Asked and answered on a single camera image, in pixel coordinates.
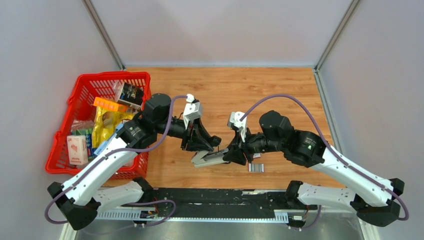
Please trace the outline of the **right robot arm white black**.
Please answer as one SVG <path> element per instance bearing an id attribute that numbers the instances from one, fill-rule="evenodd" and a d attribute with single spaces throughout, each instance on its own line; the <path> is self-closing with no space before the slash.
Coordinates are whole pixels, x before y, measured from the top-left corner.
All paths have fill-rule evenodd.
<path id="1" fill-rule="evenodd" d="M 235 136 L 224 155 L 226 162 L 244 165 L 254 154 L 282 152 L 291 163 L 327 174 L 342 187 L 312 185 L 292 180 L 285 191 L 286 205 L 291 209 L 316 205 L 343 209 L 364 222 L 385 227 L 400 218 L 401 205 L 396 197 L 404 190 L 398 178 L 375 175 L 348 158 L 310 131 L 295 129 L 290 120 L 276 111 L 259 119 L 261 132 L 251 133 L 243 112 L 232 112 L 228 126 Z"/>

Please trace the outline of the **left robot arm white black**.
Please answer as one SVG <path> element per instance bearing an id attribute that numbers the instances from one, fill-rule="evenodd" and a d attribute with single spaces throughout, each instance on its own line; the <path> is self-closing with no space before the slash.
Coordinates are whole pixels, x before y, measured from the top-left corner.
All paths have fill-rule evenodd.
<path id="1" fill-rule="evenodd" d="M 145 208 L 152 203 L 151 186 L 142 177 L 105 190 L 102 185 L 129 160 L 158 148 L 166 137 L 180 139 L 182 149 L 188 152 L 211 152 L 220 145 L 221 138 L 210 135 L 202 124 L 200 101 L 191 94 L 181 99 L 186 106 L 182 118 L 177 118 L 173 116 L 176 98 L 153 94 L 143 110 L 126 122 L 83 170 L 64 183 L 53 182 L 48 187 L 51 203 L 74 230 L 84 229 L 99 213 L 115 207 L 137 203 Z"/>

